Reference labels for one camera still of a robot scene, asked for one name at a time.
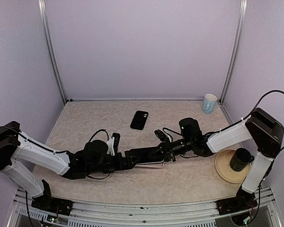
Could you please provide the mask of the white-edged phone screen up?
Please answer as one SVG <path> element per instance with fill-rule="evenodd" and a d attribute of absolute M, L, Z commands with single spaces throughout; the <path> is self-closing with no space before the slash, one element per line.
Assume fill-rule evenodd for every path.
<path fill-rule="evenodd" d="M 129 150 L 132 154 L 135 154 L 137 156 L 141 157 L 141 160 L 139 163 L 152 163 L 152 162 L 162 162 L 162 161 L 150 161 L 148 159 L 148 148 L 135 148 Z"/>

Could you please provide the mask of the pink phone case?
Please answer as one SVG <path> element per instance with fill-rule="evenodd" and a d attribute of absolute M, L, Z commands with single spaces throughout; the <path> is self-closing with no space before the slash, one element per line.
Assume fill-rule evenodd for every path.
<path fill-rule="evenodd" d="M 152 162 L 152 163 L 139 163 L 136 164 L 135 167 L 139 167 L 139 168 L 163 168 L 164 167 L 164 161 L 162 162 Z"/>

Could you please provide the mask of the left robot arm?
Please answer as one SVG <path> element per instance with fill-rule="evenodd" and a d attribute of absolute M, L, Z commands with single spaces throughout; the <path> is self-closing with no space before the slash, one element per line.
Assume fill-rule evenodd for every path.
<path fill-rule="evenodd" d="M 70 180 L 85 179 L 91 174 L 129 170 L 137 164 L 137 159 L 126 153 L 117 152 L 117 135 L 107 142 L 88 141 L 84 149 L 71 153 L 50 148 L 29 137 L 20 129 L 16 121 L 0 126 L 0 172 L 37 198 L 46 210 L 57 205 L 55 197 L 46 192 L 46 185 L 22 163 L 26 160 L 47 168 L 57 175 Z"/>

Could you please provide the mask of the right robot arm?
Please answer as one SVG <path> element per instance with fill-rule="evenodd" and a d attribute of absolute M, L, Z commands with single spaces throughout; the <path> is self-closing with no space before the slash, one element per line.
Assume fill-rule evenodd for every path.
<path fill-rule="evenodd" d="M 280 153 L 284 138 L 283 125 L 261 108 L 254 109 L 249 116 L 216 132 L 202 134 L 198 121 L 193 118 L 180 120 L 179 126 L 182 139 L 174 142 L 165 139 L 158 146 L 152 147 L 147 155 L 150 161 L 175 160 L 177 155 L 188 151 L 193 151 L 200 157 L 209 157 L 246 140 L 255 142 L 258 154 L 241 185 L 244 192 L 232 200 L 237 210 L 242 210 L 250 204 L 250 194 L 257 189 L 274 159 Z"/>

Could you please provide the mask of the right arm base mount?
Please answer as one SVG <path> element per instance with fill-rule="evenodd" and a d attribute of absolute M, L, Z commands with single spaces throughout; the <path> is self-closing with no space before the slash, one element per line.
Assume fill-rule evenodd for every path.
<path fill-rule="evenodd" d="M 236 196 L 216 201 L 219 215 L 226 215 L 256 207 L 258 202 L 255 193 L 248 193 L 240 187 Z"/>

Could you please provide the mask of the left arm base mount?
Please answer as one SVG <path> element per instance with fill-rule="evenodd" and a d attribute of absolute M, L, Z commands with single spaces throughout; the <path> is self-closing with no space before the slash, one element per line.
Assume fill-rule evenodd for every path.
<path fill-rule="evenodd" d="M 73 201 L 53 197 L 51 195 L 49 184 L 45 180 L 42 180 L 42 183 L 44 187 L 43 194 L 39 197 L 33 198 L 31 206 L 39 210 L 56 213 L 57 215 L 61 214 L 69 216 L 73 206 Z"/>

